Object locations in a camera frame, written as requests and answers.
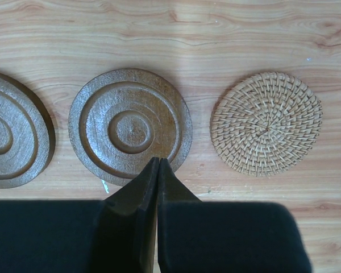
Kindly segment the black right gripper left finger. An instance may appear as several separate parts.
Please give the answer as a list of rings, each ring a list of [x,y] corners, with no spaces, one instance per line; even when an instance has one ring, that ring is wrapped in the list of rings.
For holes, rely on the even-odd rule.
[[[91,272],[152,272],[159,158],[103,201],[90,258]]]

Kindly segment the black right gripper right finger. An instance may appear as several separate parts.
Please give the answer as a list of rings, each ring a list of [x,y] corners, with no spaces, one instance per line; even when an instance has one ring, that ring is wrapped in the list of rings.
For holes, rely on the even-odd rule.
[[[162,272],[310,272],[291,213],[274,202],[207,202],[159,165],[158,261]]]

